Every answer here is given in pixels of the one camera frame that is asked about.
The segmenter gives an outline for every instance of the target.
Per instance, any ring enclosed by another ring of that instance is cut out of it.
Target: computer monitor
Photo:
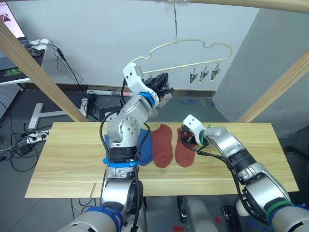
[[[27,42],[25,35],[23,34],[6,2],[0,2],[0,20],[4,22],[7,28],[21,43]]]

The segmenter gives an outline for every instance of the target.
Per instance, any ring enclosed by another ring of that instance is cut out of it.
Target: white hanger
[[[170,42],[170,43],[165,43],[165,44],[162,44],[158,47],[155,47],[154,49],[150,50],[149,52],[149,57],[145,58],[145,57],[137,57],[136,59],[132,60],[131,62],[135,62],[139,59],[143,59],[143,60],[149,60],[151,57],[152,57],[152,53],[155,51],[155,50],[158,50],[162,47],[165,47],[165,46],[168,46],[168,45],[171,45],[171,44],[178,44],[178,43],[181,43],[181,42],[186,42],[186,41],[194,41],[194,42],[200,42],[200,43],[203,43],[203,47],[204,48],[212,48],[214,45],[220,45],[220,46],[225,46],[227,47],[229,50],[230,50],[230,54],[225,57],[225,58],[221,58],[221,59],[214,59],[214,60],[206,60],[206,61],[201,61],[201,62],[197,62],[197,63],[190,63],[190,64],[183,64],[183,65],[179,65],[179,66],[174,66],[174,67],[168,67],[168,68],[163,68],[163,69],[157,69],[157,70],[151,70],[151,71],[147,71],[147,72],[143,72],[143,74],[146,74],[148,73],[150,76],[152,76],[152,73],[155,73],[155,72],[160,72],[162,73],[163,71],[166,71],[166,70],[170,70],[171,72],[174,72],[175,69],[178,69],[178,68],[181,68],[182,70],[185,70],[186,67],[188,66],[193,66],[194,68],[197,67],[197,65],[199,64],[205,64],[208,66],[209,63],[211,62],[217,62],[218,64],[221,63],[221,61],[223,60],[226,60],[226,59],[229,59],[231,56],[232,56],[232,48],[225,44],[225,43],[213,43],[211,44],[210,46],[207,46],[206,45],[206,42],[203,41],[203,40],[199,40],[199,39],[183,39],[183,40],[178,40],[177,39],[177,19],[176,19],[176,7],[175,7],[175,3],[174,3],[174,13],[175,13],[175,40]]]

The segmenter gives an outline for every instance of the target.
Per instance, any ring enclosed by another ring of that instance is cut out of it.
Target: monitor screen
[[[0,2],[0,20],[16,38],[25,37],[6,2]]]

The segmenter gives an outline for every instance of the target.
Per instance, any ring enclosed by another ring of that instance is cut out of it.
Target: power strip
[[[27,144],[35,144],[37,142],[46,141],[50,130],[36,131],[28,135]]]

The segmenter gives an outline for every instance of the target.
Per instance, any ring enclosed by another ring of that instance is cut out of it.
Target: white pipe
[[[106,91],[106,90],[87,90],[87,94],[105,95],[105,96],[121,96],[120,91]],[[124,92],[124,97],[133,97],[133,93]]]

